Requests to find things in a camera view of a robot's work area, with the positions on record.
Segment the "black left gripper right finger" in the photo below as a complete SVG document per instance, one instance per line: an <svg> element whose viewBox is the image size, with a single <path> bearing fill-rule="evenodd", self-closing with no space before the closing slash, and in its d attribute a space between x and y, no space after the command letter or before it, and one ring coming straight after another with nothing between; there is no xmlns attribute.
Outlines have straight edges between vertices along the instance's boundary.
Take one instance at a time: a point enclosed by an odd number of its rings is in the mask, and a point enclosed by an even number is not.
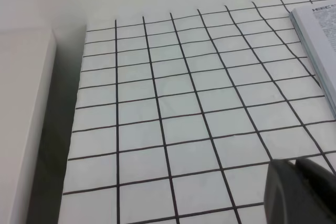
<svg viewBox="0 0 336 224"><path fill-rule="evenodd" d="M335 194L335 174L307 158L296 160L296 167L319 194Z"/></svg>

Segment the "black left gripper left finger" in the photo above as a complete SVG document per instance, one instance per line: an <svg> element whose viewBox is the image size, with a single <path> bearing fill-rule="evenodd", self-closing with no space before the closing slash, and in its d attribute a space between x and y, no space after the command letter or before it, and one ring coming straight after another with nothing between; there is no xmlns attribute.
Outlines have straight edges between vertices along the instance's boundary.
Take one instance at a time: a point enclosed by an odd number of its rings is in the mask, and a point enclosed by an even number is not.
<svg viewBox="0 0 336 224"><path fill-rule="evenodd" d="M267 223L335 223L335 194L319 194L283 159L268 165L264 209Z"/></svg>

